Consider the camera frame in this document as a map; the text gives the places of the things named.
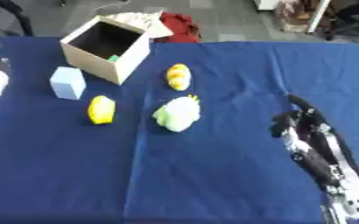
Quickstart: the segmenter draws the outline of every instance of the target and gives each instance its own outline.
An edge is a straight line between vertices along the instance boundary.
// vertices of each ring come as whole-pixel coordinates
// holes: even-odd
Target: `green object in box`
[[[108,59],[108,61],[109,62],[116,62],[116,60],[118,60],[118,56],[116,56],[116,55],[113,55],[113,56],[111,56],[109,59]]]

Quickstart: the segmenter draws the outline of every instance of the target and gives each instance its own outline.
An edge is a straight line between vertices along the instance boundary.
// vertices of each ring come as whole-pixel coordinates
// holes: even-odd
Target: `yellow toy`
[[[189,87],[191,77],[189,68],[184,64],[175,64],[167,71],[169,86],[178,91],[184,91]]]
[[[116,103],[104,95],[96,96],[88,106],[88,116],[94,124],[112,123],[115,112]]]

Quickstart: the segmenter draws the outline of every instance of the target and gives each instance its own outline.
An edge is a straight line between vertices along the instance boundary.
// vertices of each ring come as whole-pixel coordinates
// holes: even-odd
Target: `blue tablecloth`
[[[7,38],[12,65],[0,98],[0,218],[42,221],[319,223],[320,192],[270,137],[271,117],[309,100],[359,162],[359,47],[311,43],[154,44],[121,86],[86,74],[79,101],[55,97],[49,78],[67,63],[56,38]],[[165,70],[185,63],[191,87]],[[174,97],[201,98],[183,133],[151,113]],[[94,126],[96,95],[116,120]]]

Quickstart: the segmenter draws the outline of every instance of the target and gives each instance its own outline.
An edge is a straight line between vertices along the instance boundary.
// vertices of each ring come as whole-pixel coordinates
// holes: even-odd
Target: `white shelf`
[[[259,11],[273,11],[279,0],[253,0]]]

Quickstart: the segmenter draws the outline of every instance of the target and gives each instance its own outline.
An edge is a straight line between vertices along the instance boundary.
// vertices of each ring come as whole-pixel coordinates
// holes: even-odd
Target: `green and white toy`
[[[181,132],[200,119],[200,100],[197,95],[184,96],[160,107],[153,117],[160,126],[173,132]]]

